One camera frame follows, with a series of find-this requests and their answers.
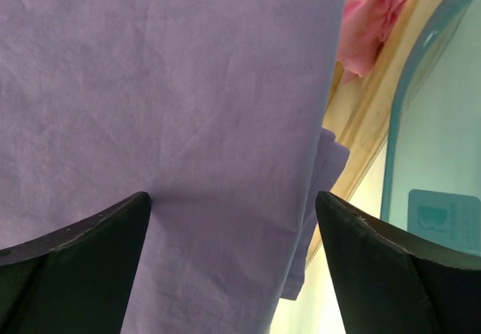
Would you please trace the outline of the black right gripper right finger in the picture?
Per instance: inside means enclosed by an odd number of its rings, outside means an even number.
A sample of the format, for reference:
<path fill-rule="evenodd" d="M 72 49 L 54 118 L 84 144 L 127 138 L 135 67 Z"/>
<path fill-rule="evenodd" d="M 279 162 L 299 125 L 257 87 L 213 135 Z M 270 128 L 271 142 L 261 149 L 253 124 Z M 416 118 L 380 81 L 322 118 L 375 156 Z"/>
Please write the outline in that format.
<path fill-rule="evenodd" d="M 480 258 L 322 191 L 316 215 L 347 333 L 478 333 Z"/>

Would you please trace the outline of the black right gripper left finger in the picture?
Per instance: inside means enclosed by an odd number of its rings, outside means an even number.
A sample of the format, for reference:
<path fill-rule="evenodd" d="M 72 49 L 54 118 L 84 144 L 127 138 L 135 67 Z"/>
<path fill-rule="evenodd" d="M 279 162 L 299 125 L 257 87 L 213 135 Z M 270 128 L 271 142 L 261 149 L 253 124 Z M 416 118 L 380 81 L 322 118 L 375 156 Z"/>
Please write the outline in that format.
<path fill-rule="evenodd" d="M 1 251 L 3 333 L 120 332 L 150 220 L 138 192 Z"/>

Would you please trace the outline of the purple trousers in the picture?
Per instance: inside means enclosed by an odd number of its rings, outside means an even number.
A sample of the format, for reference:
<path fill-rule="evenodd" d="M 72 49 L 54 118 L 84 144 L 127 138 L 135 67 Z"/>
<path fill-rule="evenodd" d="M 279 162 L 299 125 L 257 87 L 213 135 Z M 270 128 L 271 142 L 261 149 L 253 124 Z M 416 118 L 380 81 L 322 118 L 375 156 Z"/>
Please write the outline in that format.
<path fill-rule="evenodd" d="M 264 333 L 297 293 L 344 0 L 1 0 L 1 245 L 153 200 L 125 333 Z"/>

